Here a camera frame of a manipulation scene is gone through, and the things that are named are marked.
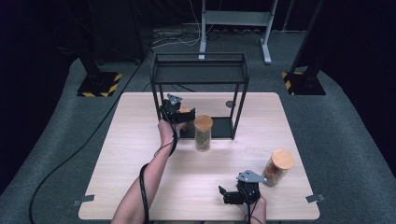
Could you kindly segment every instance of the power cord on floor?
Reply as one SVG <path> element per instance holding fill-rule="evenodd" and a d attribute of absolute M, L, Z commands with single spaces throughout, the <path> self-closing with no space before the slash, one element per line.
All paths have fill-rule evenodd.
<path fill-rule="evenodd" d="M 140 65 L 142 63 L 140 63 L 137 68 L 134 70 L 134 73 L 131 75 L 131 77 L 128 79 L 127 83 L 125 84 L 125 86 L 122 88 L 120 95 L 117 97 L 116 101 L 114 102 L 114 104 L 110 107 L 110 109 L 107 111 L 107 113 L 105 114 L 105 116 L 103 117 L 102 121 L 99 123 L 99 125 L 96 127 L 96 129 L 93 131 L 93 133 L 90 135 L 90 137 L 88 137 L 88 139 L 85 141 L 85 143 L 77 150 L 75 151 L 72 155 L 70 155 L 66 160 L 64 160 L 63 162 L 61 162 L 58 166 L 56 166 L 51 172 L 49 172 L 49 174 L 47 174 L 43 180 L 41 180 L 41 182 L 39 183 L 39 185 L 35 188 L 35 192 L 32 195 L 32 198 L 29 202 L 29 221 L 31 224 L 34 224 L 35 221 L 33 220 L 33 203 L 35 201 L 35 196 L 37 195 L 38 191 L 40 190 L 40 188 L 42 187 L 42 185 L 47 181 L 48 178 L 50 178 L 50 176 L 52 176 L 53 173 L 55 173 L 59 168 L 61 168 L 63 165 L 65 165 L 68 161 L 70 161 L 71 159 L 73 159 L 85 146 L 88 145 L 88 143 L 91 141 L 91 139 L 93 138 L 93 136 L 98 132 L 99 128 L 102 126 L 102 124 L 105 122 L 106 118 L 108 117 L 108 115 L 111 113 L 111 111 L 114 109 L 114 107 L 116 106 L 117 102 L 119 101 L 120 97 L 122 96 L 122 94 L 124 93 L 126 87 L 128 86 L 128 84 L 131 82 L 132 78 L 134 77 L 134 75 L 136 74 L 136 72 L 139 70 Z"/>

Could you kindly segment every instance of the black metal rack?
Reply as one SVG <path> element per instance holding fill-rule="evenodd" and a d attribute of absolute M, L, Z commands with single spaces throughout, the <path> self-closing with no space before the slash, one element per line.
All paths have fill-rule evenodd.
<path fill-rule="evenodd" d="M 204 61 L 198 60 L 200 54 L 205 55 Z M 150 78 L 158 119 L 161 118 L 161 113 L 157 86 L 161 102 L 163 102 L 163 85 L 235 85 L 230 116 L 212 117 L 214 122 L 212 138 L 235 138 L 236 128 L 248 90 L 249 71 L 245 53 L 154 53 Z M 241 85 L 243 85 L 242 96 L 233 124 L 233 112 Z M 181 137 L 193 138 L 194 131 L 190 130 L 182 134 Z"/>

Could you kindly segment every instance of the gray tape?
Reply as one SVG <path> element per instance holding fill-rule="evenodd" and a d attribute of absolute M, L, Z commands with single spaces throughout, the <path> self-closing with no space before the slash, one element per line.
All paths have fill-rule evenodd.
<path fill-rule="evenodd" d="M 95 199 L 95 195 L 86 195 L 86 196 L 82 196 L 79 200 L 75 200 L 73 201 L 73 207 L 79 207 L 81 206 L 82 203 L 85 202 L 92 202 Z"/>
<path fill-rule="evenodd" d="M 306 201 L 309 203 L 312 203 L 312 202 L 320 203 L 321 201 L 326 199 L 323 194 L 314 194 L 311 196 L 307 196 L 305 198 L 306 198 Z"/>

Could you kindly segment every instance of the light wood table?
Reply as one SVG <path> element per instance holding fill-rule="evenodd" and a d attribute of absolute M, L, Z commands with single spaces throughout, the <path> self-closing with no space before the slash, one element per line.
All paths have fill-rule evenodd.
<path fill-rule="evenodd" d="M 228 117 L 230 92 L 178 92 L 182 106 L 196 115 Z M 140 168 L 160 145 L 152 93 L 124 93 L 92 174 L 86 195 L 94 195 L 79 210 L 82 219 L 111 219 Z M 268 220 L 310 220 L 319 217 L 316 203 L 290 126 L 277 94 L 248 92 L 234 140 L 212 139 L 207 152 L 193 139 L 181 139 L 169 158 L 154 203 L 151 220 L 243 220 L 235 205 L 224 204 L 219 186 L 236 191 L 235 177 L 246 169 L 261 174 L 271 153 L 289 150 L 295 164 L 274 188 L 260 184 L 268 202 Z"/>

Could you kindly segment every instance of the jar with wooden lid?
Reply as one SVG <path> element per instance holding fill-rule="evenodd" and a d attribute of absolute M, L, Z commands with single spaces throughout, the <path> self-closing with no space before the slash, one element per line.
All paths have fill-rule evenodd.
<path fill-rule="evenodd" d="M 213 119 L 207 115 L 197 116 L 194 120 L 195 148 L 198 151 L 208 151 L 212 139 Z"/>
<path fill-rule="evenodd" d="M 276 186 L 293 164 L 294 158 L 290 152 L 285 149 L 274 151 L 262 172 L 262 176 L 267 179 L 263 184 L 269 188 Z"/>

